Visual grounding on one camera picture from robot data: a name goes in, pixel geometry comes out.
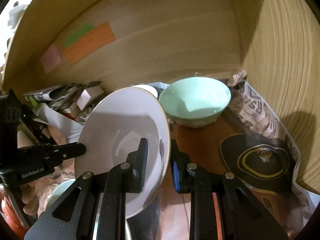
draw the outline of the metal screw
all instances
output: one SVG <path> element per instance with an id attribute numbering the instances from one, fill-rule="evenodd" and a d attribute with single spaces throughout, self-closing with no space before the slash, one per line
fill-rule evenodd
<path id="1" fill-rule="evenodd" d="M 187 167 L 188 167 L 188 169 L 190 169 L 190 170 L 195 170 L 195 169 L 197 168 L 197 164 L 195 164 L 195 163 L 189 163 Z"/>
<path id="2" fill-rule="evenodd" d="M 224 174 L 224 176 L 226 176 L 227 179 L 233 179 L 235 177 L 235 175 L 232 172 L 226 172 Z"/>
<path id="3" fill-rule="evenodd" d="M 130 164 L 129 163 L 121 163 L 120 168 L 125 170 L 127 168 L 130 168 Z"/>
<path id="4" fill-rule="evenodd" d="M 86 171 L 85 173 L 82 174 L 82 178 L 84 179 L 90 179 L 92 177 L 92 172 Z"/>

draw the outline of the wooden panel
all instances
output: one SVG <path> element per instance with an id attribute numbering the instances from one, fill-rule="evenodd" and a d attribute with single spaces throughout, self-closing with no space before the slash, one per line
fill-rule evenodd
<path id="1" fill-rule="evenodd" d="M 112 92 L 195 74 L 228 77 L 241 68 L 228 0 L 101 0 L 54 39 L 60 51 L 68 34 L 87 22 L 109 22 L 117 41 L 72 65 L 62 54 L 63 62 L 49 74 L 38 59 L 31 60 L 27 68 L 46 86 L 101 80 L 103 89 Z"/>
<path id="2" fill-rule="evenodd" d="M 31 71 L 19 71 L 15 75 L 6 79 L 6 86 L 6 91 L 12 88 L 18 99 L 23 104 L 27 104 L 31 107 L 31 103 L 25 100 L 23 94 L 26 93 L 26 91 L 35 91 L 43 88 L 45 86 L 45 82 L 38 79 Z"/>
<path id="3" fill-rule="evenodd" d="M 320 26 L 304 0 L 230 0 L 249 83 L 302 154 L 297 182 L 320 192 Z"/>
<path id="4" fill-rule="evenodd" d="M 32 0 L 9 45 L 3 78 L 39 58 L 62 28 L 96 1 Z"/>

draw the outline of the white box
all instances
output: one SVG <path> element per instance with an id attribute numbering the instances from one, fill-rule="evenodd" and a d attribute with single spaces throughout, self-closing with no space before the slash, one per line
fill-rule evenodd
<path id="1" fill-rule="evenodd" d="M 77 105 L 82 111 L 83 109 L 85 109 L 87 105 L 89 105 L 92 101 L 94 101 L 98 96 L 102 95 L 103 93 L 104 91 L 101 89 L 100 86 L 87 88 L 82 91 L 81 96 L 77 101 Z"/>

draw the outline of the plate rim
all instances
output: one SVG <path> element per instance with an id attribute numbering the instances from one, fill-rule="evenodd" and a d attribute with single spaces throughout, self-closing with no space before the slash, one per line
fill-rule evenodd
<path id="1" fill-rule="evenodd" d="M 164 160 L 163 171 L 162 171 L 162 174 L 160 174 L 161 179 L 160 179 L 160 181 L 153 187 L 153 189 L 155 189 L 154 193 L 148 195 L 146 201 L 143 203 L 143 206 L 142 206 L 141 208 L 139 208 L 136 212 L 134 212 L 134 213 L 132 213 L 132 214 L 130 214 L 130 215 L 126 215 L 126 219 L 128 219 L 128 218 L 130 218 L 130 217 L 133 217 L 133 216 L 137 215 L 138 213 L 140 213 L 140 212 L 141 212 L 142 210 L 144 210 L 148 205 L 150 205 L 151 202 L 154 200 L 154 198 L 157 196 L 158 191 L 159 191 L 159 188 L 160 188 L 160 186 L 161 186 L 161 184 L 162 184 L 162 182 L 163 182 L 163 180 L 164 180 L 164 177 L 165 177 L 165 175 L 166 175 L 166 173 L 167 173 L 167 170 L 168 170 L 168 167 L 169 167 L 169 162 L 170 162 L 170 155 L 171 155 L 171 135 L 170 135 L 170 128 L 169 128 L 169 123 L 168 123 L 167 115 L 166 115 L 166 113 L 165 113 L 162 105 L 160 104 L 159 100 L 158 100 L 157 98 L 155 98 L 155 96 L 154 96 L 152 93 L 150 93 L 149 91 L 147 91 L 147 90 L 145 90 L 145 89 L 142 89 L 142 88 L 139 88 L 139 87 L 125 87 L 125 88 L 118 89 L 118 90 L 112 92 L 111 94 L 107 95 L 103 100 L 101 100 L 101 101 L 96 105 L 96 107 L 92 110 L 91 113 L 93 113 L 93 112 L 95 111 L 95 109 L 96 109 L 107 97 L 113 95 L 114 93 L 117 93 L 117 92 L 119 92 L 119 91 L 122 91 L 122 90 L 132 90 L 132 89 L 134 89 L 134 90 L 139 90 L 140 92 L 149 94 L 149 96 L 150 96 L 154 101 L 156 101 L 156 103 L 158 104 L 158 106 L 159 106 L 159 108 L 160 108 L 160 111 L 161 111 L 161 113 L 162 113 L 162 115 L 163 115 L 163 117 L 164 117 L 164 119 L 165 119 L 165 127 L 166 127 L 166 130 L 167 130 L 167 141 L 168 141 L 168 147 L 167 147 L 168 156 L 167 156 L 167 158 Z M 77 176 L 76 176 L 76 158 L 75 158 L 75 165 L 74 165 L 74 167 L 75 167 L 75 177 L 76 177 L 76 179 L 77 179 Z"/>

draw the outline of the red object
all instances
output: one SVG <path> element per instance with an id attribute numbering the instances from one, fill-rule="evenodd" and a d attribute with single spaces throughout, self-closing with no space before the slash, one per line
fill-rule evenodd
<path id="1" fill-rule="evenodd" d="M 7 222 L 8 226 L 11 228 L 11 230 L 16 234 L 16 236 L 23 240 L 25 234 L 29 230 L 29 228 L 25 228 L 21 225 L 19 218 L 17 217 L 17 214 L 15 213 L 14 209 L 10 205 L 9 201 L 7 199 L 4 199 L 5 208 L 3 209 L 5 221 Z"/>

